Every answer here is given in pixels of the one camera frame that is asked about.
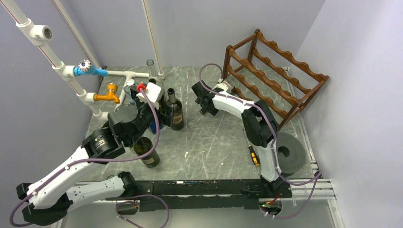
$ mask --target screwdriver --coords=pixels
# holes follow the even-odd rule
[[[246,136],[245,130],[242,129],[242,131],[243,131],[243,134],[246,137],[246,141],[248,142],[248,149],[249,149],[249,152],[250,152],[250,156],[252,157],[252,162],[256,166],[259,166],[260,165],[259,157],[256,156],[255,150],[253,149],[252,145],[249,143],[249,140],[248,140],[248,137]]]

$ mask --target orange faucet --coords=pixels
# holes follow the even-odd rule
[[[94,101],[114,101],[116,104],[120,103],[119,97],[116,96],[117,85],[114,83],[108,84],[108,94],[98,95],[94,94]]]

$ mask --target wall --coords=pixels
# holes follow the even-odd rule
[[[69,1],[104,65],[144,65],[147,58],[154,58],[140,0]],[[256,28],[282,49],[296,53],[323,2],[147,0],[164,66],[222,64],[226,46]],[[262,54],[274,56],[268,50]],[[240,49],[239,55],[246,57],[246,49]],[[275,63],[289,65],[279,60],[275,55]]]
[[[297,54],[331,77],[303,118],[346,227],[403,222],[402,10],[397,0],[326,0]]]
[[[52,28],[49,45],[67,65],[86,57],[51,1],[17,3],[34,23]],[[2,6],[0,21],[0,224],[7,228],[19,201],[15,187],[63,162],[83,140],[91,114]],[[78,80],[87,91],[99,88],[96,77]],[[16,221],[23,221],[20,211]]]

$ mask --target marble tabletop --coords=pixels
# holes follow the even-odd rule
[[[283,89],[288,89],[285,79],[268,67],[259,68],[263,70],[268,78],[275,79]],[[141,73],[148,73],[148,68],[136,67],[109,67],[108,70],[130,70]],[[166,79],[163,83],[165,88],[173,87],[177,98],[182,101],[185,127],[181,131],[173,131],[164,127],[161,131],[160,140],[156,148],[161,162],[154,168],[147,168],[140,160],[129,162],[111,162],[104,168],[95,171],[83,178],[82,181],[103,181],[111,175],[117,175],[121,171],[129,171],[136,180],[206,180],[206,179],[251,179],[260,177],[260,167],[252,164],[246,138],[243,135],[242,121],[223,111],[216,116],[210,114],[201,115],[199,105],[194,102],[196,95],[191,86],[198,81],[199,66],[169,66],[165,67]],[[268,88],[263,82],[253,76],[248,70],[241,70],[248,82],[261,88],[264,96],[271,97],[277,107],[288,110],[290,104],[283,100],[278,94]],[[220,77],[218,68],[207,67],[202,78],[209,86],[214,86]],[[147,80],[136,78],[139,82]],[[229,81],[241,89],[246,97],[257,101],[257,97],[247,90],[233,77]],[[103,79],[99,92],[106,93],[108,83],[118,84],[120,94],[125,82],[124,77],[108,76]],[[96,105],[106,112],[112,112],[115,108],[114,102],[97,102]],[[275,112],[274,116],[280,123],[281,117]],[[95,129],[100,128],[104,121],[95,117],[91,118],[87,135]],[[289,178],[312,178],[310,156],[304,142],[304,135],[298,118],[294,118],[280,130],[295,136],[305,147],[307,152],[304,167]],[[147,130],[144,135],[155,143],[155,135]],[[126,148],[126,153],[119,158],[130,158],[136,156]]]

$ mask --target blue valve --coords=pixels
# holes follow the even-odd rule
[[[101,75],[102,77],[106,77],[108,76],[108,72],[95,68],[89,60],[85,59],[78,64],[78,67],[74,68],[74,75]]]

